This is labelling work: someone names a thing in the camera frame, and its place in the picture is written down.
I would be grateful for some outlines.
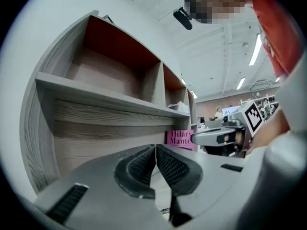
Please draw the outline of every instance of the fluorescent light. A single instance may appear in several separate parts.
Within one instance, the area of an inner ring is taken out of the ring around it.
[[[260,39],[260,34],[258,34],[255,50],[254,50],[253,56],[252,56],[250,63],[249,63],[250,66],[253,66],[255,64],[257,56],[258,56],[260,48],[261,48],[261,44],[262,44],[262,42],[261,42],[261,39]]]
[[[244,80],[245,80],[245,78],[241,78],[240,83],[239,83],[239,85],[238,85],[238,87],[237,87],[237,90],[241,88],[241,86],[242,86]]]
[[[194,99],[196,99],[197,98],[196,94],[193,91],[191,91],[191,93],[193,94]]]

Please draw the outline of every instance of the shelf compartment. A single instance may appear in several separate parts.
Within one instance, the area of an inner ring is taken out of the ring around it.
[[[65,78],[140,98],[142,77],[127,66],[83,47]]]
[[[165,87],[165,106],[170,104],[177,104],[179,101],[182,101],[185,105],[189,106],[186,86],[166,65],[163,65],[163,73]]]
[[[52,90],[55,98],[65,101],[132,113],[166,117],[189,117],[189,114],[186,113],[42,72],[37,74],[36,82]]]
[[[83,46],[134,71],[144,72],[160,62],[130,34],[95,16],[89,18]]]

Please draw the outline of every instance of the ceiling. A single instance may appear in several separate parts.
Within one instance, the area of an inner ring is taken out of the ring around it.
[[[196,93],[197,102],[279,86],[263,48],[255,64],[249,66],[260,32],[252,8],[246,7],[222,24],[192,21],[193,29],[188,31],[173,17],[183,0],[133,1],[171,36],[182,78],[188,89]],[[236,90],[243,77],[246,79],[241,89]]]

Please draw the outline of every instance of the white ceiling beam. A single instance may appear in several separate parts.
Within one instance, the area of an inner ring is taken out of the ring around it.
[[[224,94],[226,86],[227,86],[227,80],[228,80],[228,74],[229,74],[229,68],[231,67],[231,54],[232,54],[232,28],[231,23],[227,23],[224,25],[224,33],[225,33],[225,70],[224,70],[224,77],[223,77],[223,88],[222,88],[222,94]]]
[[[266,55],[264,57],[264,60],[262,61],[262,63],[260,64],[257,72],[255,73],[254,77],[249,81],[249,84],[255,84],[258,80],[259,80],[259,76],[260,74],[263,72],[264,70],[264,63],[266,61],[266,59],[268,58],[268,56]]]

